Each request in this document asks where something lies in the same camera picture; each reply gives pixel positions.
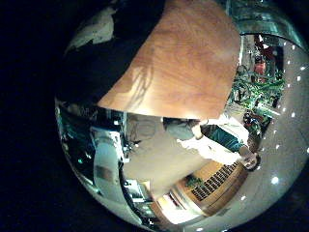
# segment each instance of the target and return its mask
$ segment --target light fixture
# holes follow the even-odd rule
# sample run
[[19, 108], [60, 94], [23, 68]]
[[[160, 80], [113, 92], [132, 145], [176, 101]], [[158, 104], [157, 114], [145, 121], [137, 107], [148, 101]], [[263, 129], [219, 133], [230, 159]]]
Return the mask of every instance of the light fixture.
[[279, 183], [279, 178], [278, 178], [278, 177], [272, 177], [272, 178], [271, 178], [271, 183], [272, 183], [273, 185], [277, 185], [277, 184]]
[[64, 148], [65, 148], [65, 150], [66, 150], [66, 151], [68, 151], [68, 150], [69, 150], [69, 146], [68, 146], [68, 144], [63, 143], [63, 146], [64, 146]]

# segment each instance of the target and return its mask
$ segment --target ceiling light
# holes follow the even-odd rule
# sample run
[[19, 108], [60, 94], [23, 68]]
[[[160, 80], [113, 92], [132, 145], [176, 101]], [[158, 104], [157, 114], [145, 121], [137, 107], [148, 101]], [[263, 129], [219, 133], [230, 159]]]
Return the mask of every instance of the ceiling light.
[[272, 177], [272, 178], [271, 178], [271, 183], [272, 183], [273, 185], [278, 184], [278, 183], [279, 183], [279, 178], [278, 178], [278, 177]]

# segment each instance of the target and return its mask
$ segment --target floor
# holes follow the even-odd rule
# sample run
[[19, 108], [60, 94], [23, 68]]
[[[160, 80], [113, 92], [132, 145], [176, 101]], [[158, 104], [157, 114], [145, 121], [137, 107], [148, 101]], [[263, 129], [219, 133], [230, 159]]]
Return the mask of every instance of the floor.
[[210, 161], [203, 159], [195, 150], [184, 149], [165, 132], [159, 117], [128, 114], [127, 134], [131, 141], [142, 141], [133, 148], [130, 162], [125, 164], [126, 178], [150, 181], [154, 199]]

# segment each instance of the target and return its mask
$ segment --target wooden table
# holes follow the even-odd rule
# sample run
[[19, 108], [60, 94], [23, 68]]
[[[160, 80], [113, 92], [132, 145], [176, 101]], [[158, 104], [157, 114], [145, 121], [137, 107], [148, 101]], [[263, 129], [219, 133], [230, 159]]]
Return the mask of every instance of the wooden table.
[[98, 106], [176, 118], [217, 118], [231, 91], [239, 32], [212, 0], [167, 0], [161, 20]]

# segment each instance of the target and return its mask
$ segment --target wooden furniture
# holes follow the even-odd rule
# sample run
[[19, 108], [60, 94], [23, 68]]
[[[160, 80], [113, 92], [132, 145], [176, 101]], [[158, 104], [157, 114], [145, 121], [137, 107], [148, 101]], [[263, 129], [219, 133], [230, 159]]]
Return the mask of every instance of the wooden furniture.
[[[221, 164], [220, 166], [213, 165], [212, 170], [210, 170], [210, 167], [210, 165], [206, 165], [193, 174], [196, 177], [201, 178], [203, 181], [205, 181], [205, 183], [207, 180], [211, 179], [210, 183], [212, 183], [211, 188], [213, 190], [211, 194], [207, 194], [207, 191], [209, 190], [204, 187], [200, 189], [201, 194], [196, 194], [199, 193], [199, 190], [196, 188], [187, 188], [185, 186], [185, 178], [176, 183], [176, 188], [178, 191], [182, 192], [188, 198], [190, 198], [208, 217], [221, 210], [233, 198], [248, 175], [247, 171], [244, 170], [242, 165], [237, 163], [229, 167]], [[225, 173], [224, 175], [227, 175], [226, 177], [222, 176], [222, 178], [220, 178], [220, 176], [217, 176], [217, 173], [222, 172], [223, 169]]]
[[161, 20], [98, 106], [217, 118], [231, 92], [239, 32], [214, 1], [167, 0]]
[[170, 231], [175, 231], [175, 232], [182, 232], [182, 228], [179, 225], [171, 223], [168, 218], [162, 213], [162, 209], [160, 206], [156, 203], [153, 202], [150, 205], [152, 211], [156, 215], [158, 221], [156, 221], [154, 224], [157, 225], [162, 231], [168, 229]]

